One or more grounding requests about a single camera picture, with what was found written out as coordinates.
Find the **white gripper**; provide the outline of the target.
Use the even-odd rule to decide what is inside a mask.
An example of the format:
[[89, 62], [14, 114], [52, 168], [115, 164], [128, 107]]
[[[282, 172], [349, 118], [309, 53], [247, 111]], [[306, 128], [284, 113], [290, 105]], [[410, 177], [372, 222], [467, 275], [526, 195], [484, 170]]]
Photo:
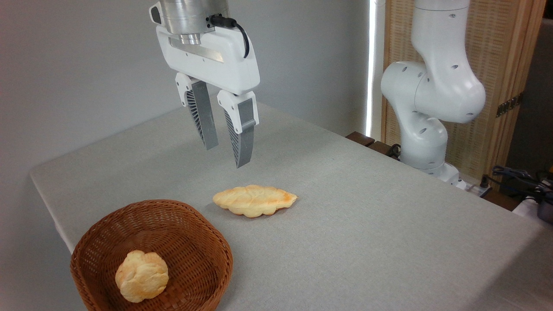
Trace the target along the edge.
[[157, 2], [149, 9], [162, 54], [175, 77], [182, 106], [188, 107], [207, 150], [219, 145], [206, 83], [225, 113], [236, 167], [251, 160], [259, 124], [253, 90], [260, 83], [253, 45], [227, 2]]

